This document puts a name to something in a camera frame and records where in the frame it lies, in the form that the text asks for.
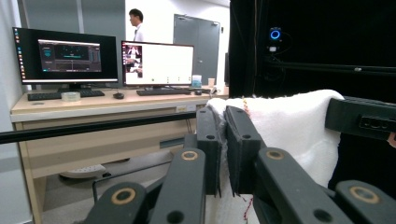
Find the white towel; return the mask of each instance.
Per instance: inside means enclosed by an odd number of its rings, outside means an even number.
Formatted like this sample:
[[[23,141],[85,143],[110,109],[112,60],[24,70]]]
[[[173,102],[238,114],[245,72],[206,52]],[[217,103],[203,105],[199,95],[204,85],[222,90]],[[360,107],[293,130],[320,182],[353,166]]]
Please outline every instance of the white towel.
[[[338,92],[330,90],[274,99],[246,98],[250,118],[265,144],[287,150],[318,184],[326,188],[337,163],[340,142],[340,133],[324,126],[331,98],[344,99]],[[227,105],[244,109],[242,99],[215,98],[207,103],[220,117],[221,134],[224,134],[223,112]],[[247,223],[246,218],[249,224],[259,223],[250,206],[251,195],[232,197],[226,150],[227,146],[223,144],[222,198],[206,197],[205,223]]]

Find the man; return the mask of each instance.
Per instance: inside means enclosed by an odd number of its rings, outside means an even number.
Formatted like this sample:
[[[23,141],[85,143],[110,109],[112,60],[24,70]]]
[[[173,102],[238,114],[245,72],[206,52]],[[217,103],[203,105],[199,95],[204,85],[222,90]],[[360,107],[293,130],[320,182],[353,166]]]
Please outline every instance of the man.
[[[129,17],[132,26],[136,27],[134,31],[134,41],[144,42],[143,13],[139,9],[134,8],[129,11]]]

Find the wooden desk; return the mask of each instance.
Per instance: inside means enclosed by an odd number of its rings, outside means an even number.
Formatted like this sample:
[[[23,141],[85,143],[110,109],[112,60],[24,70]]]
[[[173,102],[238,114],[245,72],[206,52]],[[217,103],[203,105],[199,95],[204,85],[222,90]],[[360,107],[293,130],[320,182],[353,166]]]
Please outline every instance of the wooden desk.
[[[138,96],[136,91],[120,90],[125,98],[81,98],[78,102],[47,100],[29,102],[24,94],[11,110],[16,130],[80,124],[103,120],[131,119],[176,113],[177,106],[199,109],[209,100],[202,95]],[[228,98],[228,88],[214,97]],[[191,121],[195,129],[195,120]],[[82,133],[20,142],[20,152],[30,203],[36,224],[42,223],[46,176],[95,164],[122,160],[160,150],[160,142],[188,133],[185,120]]]

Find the computer monitor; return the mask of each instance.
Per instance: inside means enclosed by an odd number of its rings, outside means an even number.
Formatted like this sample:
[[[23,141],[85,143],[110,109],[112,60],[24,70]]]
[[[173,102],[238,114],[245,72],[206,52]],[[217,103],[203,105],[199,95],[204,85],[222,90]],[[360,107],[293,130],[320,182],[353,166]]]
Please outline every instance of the computer monitor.
[[[12,28],[22,85],[118,82],[116,37]]]
[[[121,41],[124,86],[190,86],[194,46]]]

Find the white ceiling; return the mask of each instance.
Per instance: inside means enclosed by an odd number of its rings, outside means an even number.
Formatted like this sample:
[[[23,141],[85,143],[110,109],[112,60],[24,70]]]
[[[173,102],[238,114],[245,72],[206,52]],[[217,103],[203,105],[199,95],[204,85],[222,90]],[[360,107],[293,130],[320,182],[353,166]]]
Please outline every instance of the white ceiling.
[[[230,6],[230,0],[201,0],[201,1],[210,2],[210,3],[221,5],[224,7]]]

